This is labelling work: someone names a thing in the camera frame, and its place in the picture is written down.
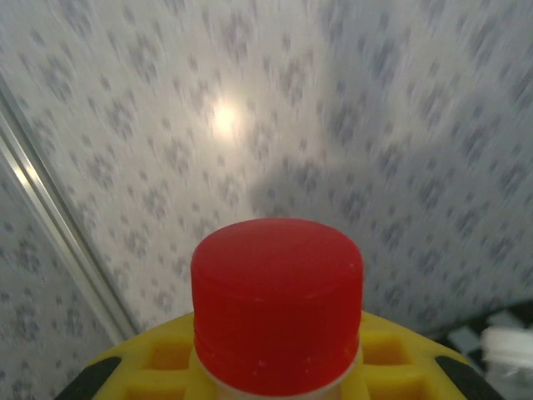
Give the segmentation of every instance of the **floral wallpaper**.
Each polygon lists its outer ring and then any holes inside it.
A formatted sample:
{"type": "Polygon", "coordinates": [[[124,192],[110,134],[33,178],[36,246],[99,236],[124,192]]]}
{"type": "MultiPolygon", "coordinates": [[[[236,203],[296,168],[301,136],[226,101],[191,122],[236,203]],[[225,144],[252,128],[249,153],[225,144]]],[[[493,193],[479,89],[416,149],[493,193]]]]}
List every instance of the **floral wallpaper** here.
{"type": "Polygon", "coordinates": [[[263,216],[347,233],[410,328],[531,296],[531,0],[0,4],[1,74],[140,327],[263,216]]]}
{"type": "Polygon", "coordinates": [[[0,172],[0,398],[53,398],[111,341],[0,172]]]}

